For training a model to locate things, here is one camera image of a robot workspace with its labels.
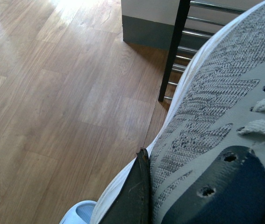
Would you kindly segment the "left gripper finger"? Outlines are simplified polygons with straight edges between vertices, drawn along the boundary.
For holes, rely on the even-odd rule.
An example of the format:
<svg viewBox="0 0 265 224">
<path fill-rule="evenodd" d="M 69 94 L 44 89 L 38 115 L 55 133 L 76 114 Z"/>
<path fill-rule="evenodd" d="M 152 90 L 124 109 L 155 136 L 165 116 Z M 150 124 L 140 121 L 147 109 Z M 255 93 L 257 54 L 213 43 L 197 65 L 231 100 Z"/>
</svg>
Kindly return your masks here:
<svg viewBox="0 0 265 224">
<path fill-rule="evenodd" d="M 101 224 L 150 223 L 150 161 L 141 148 L 119 195 L 100 220 Z"/>
</svg>

